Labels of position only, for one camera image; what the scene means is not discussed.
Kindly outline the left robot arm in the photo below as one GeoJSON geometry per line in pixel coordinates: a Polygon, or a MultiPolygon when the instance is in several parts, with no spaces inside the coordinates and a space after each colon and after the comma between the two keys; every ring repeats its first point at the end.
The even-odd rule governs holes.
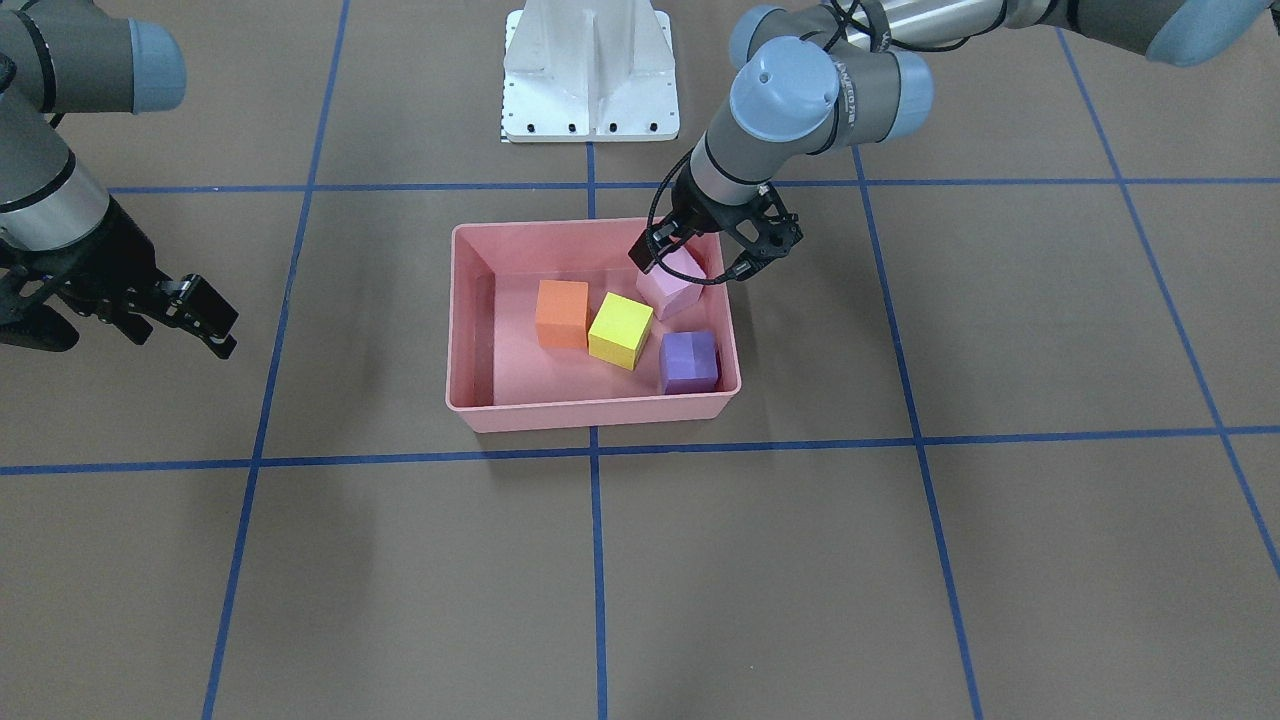
{"type": "Polygon", "coordinates": [[[1052,26],[1171,67],[1222,53],[1275,1],[823,1],[762,5],[733,27],[736,74],[703,136],[663,181],[671,209],[630,249],[641,273],[692,282],[669,256],[724,232],[740,246],[714,284],[745,281],[801,240],[772,181],[792,158],[918,131],[934,81],[925,56],[997,29],[1052,26]]]}

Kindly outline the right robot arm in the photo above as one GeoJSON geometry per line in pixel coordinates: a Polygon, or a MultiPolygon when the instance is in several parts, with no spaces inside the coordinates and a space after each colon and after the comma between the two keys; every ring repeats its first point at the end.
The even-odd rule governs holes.
{"type": "Polygon", "coordinates": [[[133,218],[61,137],[70,114],[170,111],[188,83],[165,27],[93,1],[4,3],[1,13],[1,340],[45,352],[78,331],[54,307],[143,345],[155,324],[228,359],[238,311],[201,275],[173,278],[133,218]]]}

